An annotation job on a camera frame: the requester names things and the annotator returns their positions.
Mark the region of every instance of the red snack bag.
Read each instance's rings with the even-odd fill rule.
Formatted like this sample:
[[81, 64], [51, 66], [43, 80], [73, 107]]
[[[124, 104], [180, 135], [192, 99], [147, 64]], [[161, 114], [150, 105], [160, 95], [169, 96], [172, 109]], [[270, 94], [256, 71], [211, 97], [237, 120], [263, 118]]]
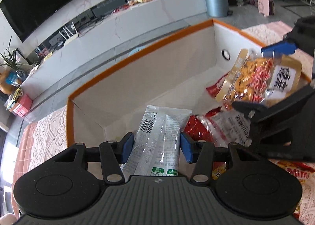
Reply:
[[[209, 118], [220, 112], [221, 107], [210, 110], [205, 117]], [[198, 116], [190, 116], [184, 132], [187, 133], [194, 141], [205, 140], [207, 142], [213, 142], [212, 135], [198, 119]]]
[[284, 160], [270, 160], [277, 166], [283, 168], [295, 176], [302, 185], [302, 198], [298, 204], [293, 216], [299, 219], [305, 225], [313, 225], [315, 215], [313, 214], [313, 205], [315, 204], [315, 166], [302, 162], [289, 162]]
[[206, 90], [208, 91], [209, 95], [212, 98], [215, 98], [217, 96], [217, 94], [220, 92], [220, 90], [223, 86], [223, 83], [226, 79], [227, 74], [225, 74], [223, 77], [221, 77], [214, 85], [206, 88]]

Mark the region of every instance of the pink checkered fabric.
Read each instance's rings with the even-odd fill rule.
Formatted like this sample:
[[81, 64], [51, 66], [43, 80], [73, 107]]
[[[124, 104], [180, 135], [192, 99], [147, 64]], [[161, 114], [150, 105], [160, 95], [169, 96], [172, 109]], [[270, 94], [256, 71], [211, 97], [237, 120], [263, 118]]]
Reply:
[[[20, 178], [23, 174], [28, 172], [28, 167], [31, 162], [31, 149], [34, 143], [33, 134], [36, 128], [37, 123], [29, 124], [23, 132], [21, 143], [19, 146], [18, 155], [15, 162], [15, 168], [13, 173], [13, 182], [12, 182], [12, 189], [14, 188], [15, 182]], [[12, 208], [14, 211], [14, 215], [16, 218], [19, 218], [19, 209], [11, 194], [11, 202]]]

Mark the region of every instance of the red box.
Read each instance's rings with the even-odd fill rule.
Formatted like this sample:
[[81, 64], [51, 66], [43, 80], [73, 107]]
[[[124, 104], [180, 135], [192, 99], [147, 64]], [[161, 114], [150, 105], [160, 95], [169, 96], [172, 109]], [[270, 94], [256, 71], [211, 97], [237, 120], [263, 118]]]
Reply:
[[14, 112], [23, 117], [31, 109], [33, 101], [28, 97], [27, 94], [24, 94], [18, 99], [18, 106], [14, 109]]

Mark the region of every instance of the gold snack package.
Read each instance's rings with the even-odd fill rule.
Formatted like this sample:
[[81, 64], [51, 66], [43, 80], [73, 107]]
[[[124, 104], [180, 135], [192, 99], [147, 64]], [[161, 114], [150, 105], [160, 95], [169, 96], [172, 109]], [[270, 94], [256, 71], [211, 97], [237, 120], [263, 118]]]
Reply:
[[265, 58], [242, 49], [215, 98], [272, 106], [296, 91], [301, 71], [301, 62], [289, 56]]

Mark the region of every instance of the barcode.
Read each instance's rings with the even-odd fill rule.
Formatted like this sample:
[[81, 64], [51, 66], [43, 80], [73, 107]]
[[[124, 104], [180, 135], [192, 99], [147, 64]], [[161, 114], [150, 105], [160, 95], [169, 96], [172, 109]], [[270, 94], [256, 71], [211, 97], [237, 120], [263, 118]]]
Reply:
[[154, 124], [154, 120], [143, 119], [140, 126], [140, 131], [149, 134], [152, 130], [153, 124]]

